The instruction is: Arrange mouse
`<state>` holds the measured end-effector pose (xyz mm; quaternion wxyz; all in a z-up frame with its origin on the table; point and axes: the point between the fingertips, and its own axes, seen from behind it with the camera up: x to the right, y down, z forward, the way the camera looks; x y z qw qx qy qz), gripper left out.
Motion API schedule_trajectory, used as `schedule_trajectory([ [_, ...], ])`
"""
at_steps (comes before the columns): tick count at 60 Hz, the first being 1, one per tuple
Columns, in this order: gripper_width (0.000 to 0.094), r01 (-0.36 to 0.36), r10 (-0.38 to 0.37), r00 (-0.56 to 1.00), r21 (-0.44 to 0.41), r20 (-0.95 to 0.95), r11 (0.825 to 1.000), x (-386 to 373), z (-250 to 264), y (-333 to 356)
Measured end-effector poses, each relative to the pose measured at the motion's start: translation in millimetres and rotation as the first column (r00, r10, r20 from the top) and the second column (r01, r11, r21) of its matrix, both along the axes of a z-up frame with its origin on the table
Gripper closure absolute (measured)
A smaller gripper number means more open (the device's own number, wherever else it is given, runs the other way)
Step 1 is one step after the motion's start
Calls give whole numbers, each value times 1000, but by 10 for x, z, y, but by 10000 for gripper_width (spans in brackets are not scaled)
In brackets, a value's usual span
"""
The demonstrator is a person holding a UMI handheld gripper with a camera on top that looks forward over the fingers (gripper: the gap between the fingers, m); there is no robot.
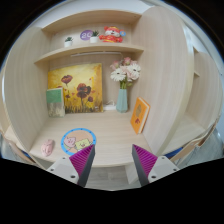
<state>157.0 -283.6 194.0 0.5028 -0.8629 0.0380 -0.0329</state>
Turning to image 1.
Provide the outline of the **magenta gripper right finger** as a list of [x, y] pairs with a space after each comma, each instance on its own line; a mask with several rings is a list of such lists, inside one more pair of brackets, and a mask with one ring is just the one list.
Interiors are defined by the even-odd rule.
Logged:
[[132, 157], [141, 186], [148, 185], [179, 170], [166, 156], [157, 157], [135, 144], [132, 145]]

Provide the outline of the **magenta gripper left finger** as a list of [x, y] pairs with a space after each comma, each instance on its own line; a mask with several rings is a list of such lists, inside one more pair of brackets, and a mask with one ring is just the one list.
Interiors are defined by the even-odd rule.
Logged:
[[70, 157], [60, 158], [47, 171], [84, 187], [87, 183], [94, 157], [95, 145], [92, 144]]

